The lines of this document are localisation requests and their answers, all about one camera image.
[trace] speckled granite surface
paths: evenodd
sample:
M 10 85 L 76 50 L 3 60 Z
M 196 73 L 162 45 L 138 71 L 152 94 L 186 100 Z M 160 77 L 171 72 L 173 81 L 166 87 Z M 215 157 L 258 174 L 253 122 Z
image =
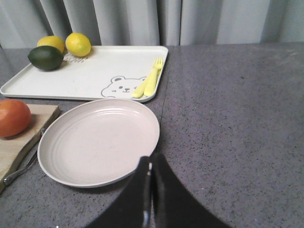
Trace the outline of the speckled granite surface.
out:
M 0 86 L 26 66 L 28 52 L 0 49 Z M 63 112 L 84 103 L 23 101 Z M 146 105 L 161 123 L 157 151 L 217 217 L 236 228 L 303 226 L 303 43 L 170 47 Z M 83 227 L 127 181 L 75 189 L 36 162 L 0 195 L 0 228 Z

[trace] lemon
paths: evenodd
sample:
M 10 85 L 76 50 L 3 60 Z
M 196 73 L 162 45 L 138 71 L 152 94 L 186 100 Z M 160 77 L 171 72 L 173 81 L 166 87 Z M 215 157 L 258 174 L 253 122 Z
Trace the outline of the lemon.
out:
M 28 59 L 38 69 L 55 70 L 60 67 L 63 54 L 55 47 L 39 46 L 30 51 Z
M 91 52 L 91 41 L 82 33 L 71 33 L 66 38 L 66 48 L 74 56 L 84 57 Z
M 40 46 L 52 46 L 59 49 L 61 53 L 63 53 L 63 51 L 65 50 L 65 43 L 60 37 L 57 36 L 47 36 L 41 38 L 37 43 L 37 47 Z

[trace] gray curtain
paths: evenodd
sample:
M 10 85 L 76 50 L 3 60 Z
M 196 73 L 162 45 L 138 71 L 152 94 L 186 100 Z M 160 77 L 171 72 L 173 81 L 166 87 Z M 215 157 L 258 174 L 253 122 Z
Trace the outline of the gray curtain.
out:
M 0 0 L 2 48 L 47 35 L 93 45 L 304 41 L 304 0 Z

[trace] white plate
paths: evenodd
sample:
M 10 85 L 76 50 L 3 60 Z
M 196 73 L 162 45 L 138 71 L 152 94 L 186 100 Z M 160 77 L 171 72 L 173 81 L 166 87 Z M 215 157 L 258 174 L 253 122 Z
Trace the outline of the white plate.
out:
M 160 135 L 154 113 L 125 99 L 77 106 L 55 120 L 38 145 L 42 170 L 62 184 L 91 188 L 131 174 L 150 156 Z
M 93 46 L 92 52 L 79 58 L 66 54 L 61 67 L 42 71 L 29 64 L 0 88 L 7 97 L 97 100 L 132 99 L 146 102 L 151 96 L 133 98 L 135 88 L 150 74 L 157 57 L 167 58 L 162 46 Z

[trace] cartoon bear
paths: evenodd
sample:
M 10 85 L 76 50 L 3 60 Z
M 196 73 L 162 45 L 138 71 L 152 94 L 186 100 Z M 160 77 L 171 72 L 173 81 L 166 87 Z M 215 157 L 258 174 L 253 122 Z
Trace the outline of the cartoon bear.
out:
M 111 83 L 101 91 L 103 97 L 114 98 L 132 98 L 132 93 L 146 77 L 141 78 L 125 78 L 124 76 L 115 76 L 111 79 Z

